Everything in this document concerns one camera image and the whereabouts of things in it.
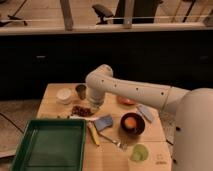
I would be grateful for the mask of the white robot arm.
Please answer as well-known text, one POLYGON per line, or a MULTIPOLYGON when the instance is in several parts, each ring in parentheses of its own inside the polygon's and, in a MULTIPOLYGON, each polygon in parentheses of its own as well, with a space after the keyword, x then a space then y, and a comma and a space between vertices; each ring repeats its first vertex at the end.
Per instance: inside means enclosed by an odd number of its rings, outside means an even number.
POLYGON ((213 88, 187 90, 117 79, 106 64, 91 71, 85 83, 92 106, 101 106, 105 93, 112 93, 174 114, 171 171, 213 171, 213 88))

